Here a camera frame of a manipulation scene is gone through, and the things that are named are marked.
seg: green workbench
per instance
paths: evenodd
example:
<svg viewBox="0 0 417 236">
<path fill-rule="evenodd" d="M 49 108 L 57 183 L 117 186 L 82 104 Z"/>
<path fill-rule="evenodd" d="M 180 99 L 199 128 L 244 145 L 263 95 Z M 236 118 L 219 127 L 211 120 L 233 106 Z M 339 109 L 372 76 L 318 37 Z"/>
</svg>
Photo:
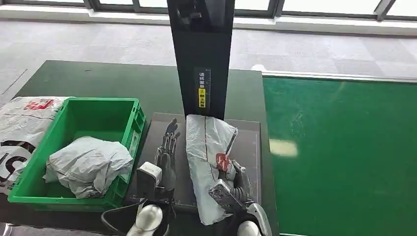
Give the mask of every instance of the green workbench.
<svg viewBox="0 0 417 236">
<path fill-rule="evenodd" d="M 274 235 L 278 221 L 288 234 L 417 235 L 416 86 L 230 71 L 226 118 L 261 123 L 262 205 Z M 175 67 L 47 61 L 17 96 L 46 95 L 136 97 L 148 118 L 183 113 Z M 0 222 L 108 233 L 95 212 L 37 212 L 3 196 L 0 207 Z M 175 225 L 171 235 L 217 233 L 195 215 Z"/>
<path fill-rule="evenodd" d="M 414 82 L 264 73 L 280 232 L 417 235 Z"/>
</svg>

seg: plastic bag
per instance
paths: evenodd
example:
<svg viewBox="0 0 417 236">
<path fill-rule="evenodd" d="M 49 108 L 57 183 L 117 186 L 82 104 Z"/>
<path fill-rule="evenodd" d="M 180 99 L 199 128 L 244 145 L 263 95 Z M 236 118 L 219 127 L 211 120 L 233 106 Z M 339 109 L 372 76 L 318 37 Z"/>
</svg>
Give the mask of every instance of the plastic bag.
<svg viewBox="0 0 417 236">
<path fill-rule="evenodd" d="M 9 194 L 66 97 L 16 97 L 0 109 L 0 192 Z"/>
<path fill-rule="evenodd" d="M 209 195 L 219 176 L 236 174 L 229 153 L 238 129 L 228 123 L 199 115 L 187 116 L 186 152 L 201 223 L 211 225 L 226 218 L 225 210 Z"/>
<path fill-rule="evenodd" d="M 133 158 L 119 142 L 85 136 L 50 155 L 43 178 L 47 183 L 59 181 L 78 199 L 99 198 L 132 166 Z"/>
</svg>

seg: black mat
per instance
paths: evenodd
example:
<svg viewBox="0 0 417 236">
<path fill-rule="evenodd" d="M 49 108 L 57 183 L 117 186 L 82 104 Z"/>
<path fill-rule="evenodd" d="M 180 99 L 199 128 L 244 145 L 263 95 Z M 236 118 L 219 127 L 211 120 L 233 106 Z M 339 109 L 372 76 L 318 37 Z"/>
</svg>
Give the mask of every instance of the black mat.
<svg viewBox="0 0 417 236">
<path fill-rule="evenodd" d="M 193 183 L 190 178 L 190 169 L 185 153 L 185 117 L 184 115 L 172 115 L 153 113 L 144 148 L 139 158 L 137 167 L 146 161 L 153 163 L 156 149 L 161 145 L 166 127 L 172 119 L 177 118 L 178 129 L 181 136 L 177 142 L 175 153 L 177 182 L 175 186 L 175 209 L 197 211 L 197 203 L 194 196 Z M 253 197 L 261 203 L 261 149 L 260 149 L 260 124 L 252 121 L 225 120 L 228 124 L 238 128 L 238 135 L 232 146 L 230 157 L 246 167 L 251 180 Z M 132 204 L 130 200 L 136 193 L 136 177 L 133 176 L 125 198 L 125 204 Z"/>
</svg>

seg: gray plastic mailer bag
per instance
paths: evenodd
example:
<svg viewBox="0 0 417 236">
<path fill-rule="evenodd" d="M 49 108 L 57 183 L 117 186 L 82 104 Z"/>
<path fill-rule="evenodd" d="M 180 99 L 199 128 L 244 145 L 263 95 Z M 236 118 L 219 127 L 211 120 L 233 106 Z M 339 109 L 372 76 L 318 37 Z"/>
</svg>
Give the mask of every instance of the gray plastic mailer bag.
<svg viewBox="0 0 417 236">
<path fill-rule="evenodd" d="M 125 146 L 85 136 L 49 156 L 45 182 L 59 181 L 78 199 L 102 197 L 112 181 L 132 171 Z"/>
<path fill-rule="evenodd" d="M 225 210 L 209 195 L 216 184 L 219 170 L 234 179 L 229 153 L 238 129 L 228 123 L 199 115 L 188 115 L 186 124 L 186 152 L 190 176 L 201 223 L 211 225 L 226 218 Z"/>
</svg>

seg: green plastic crate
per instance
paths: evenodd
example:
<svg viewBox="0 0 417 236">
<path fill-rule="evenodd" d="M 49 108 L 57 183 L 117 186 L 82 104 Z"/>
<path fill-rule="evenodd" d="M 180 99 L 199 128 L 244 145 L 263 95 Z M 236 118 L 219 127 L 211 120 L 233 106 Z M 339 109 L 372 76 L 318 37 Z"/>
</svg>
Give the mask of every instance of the green plastic crate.
<svg viewBox="0 0 417 236">
<path fill-rule="evenodd" d="M 42 142 L 35 150 L 24 172 L 16 181 L 8 200 L 27 204 L 36 210 L 105 211 L 120 207 L 126 194 L 130 174 L 113 180 L 103 198 L 76 199 L 57 183 L 45 183 L 49 155 L 82 136 L 118 141 L 135 158 L 145 124 L 139 101 L 133 98 L 69 98 L 57 112 Z"/>
</svg>

